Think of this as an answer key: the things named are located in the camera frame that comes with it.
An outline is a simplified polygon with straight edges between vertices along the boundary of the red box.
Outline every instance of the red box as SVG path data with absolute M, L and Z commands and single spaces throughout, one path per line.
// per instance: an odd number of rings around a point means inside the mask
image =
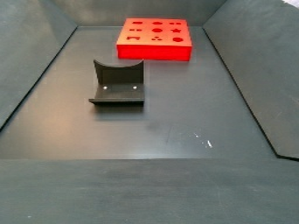
M 120 59 L 190 60 L 192 40 L 184 19 L 128 18 L 116 42 Z

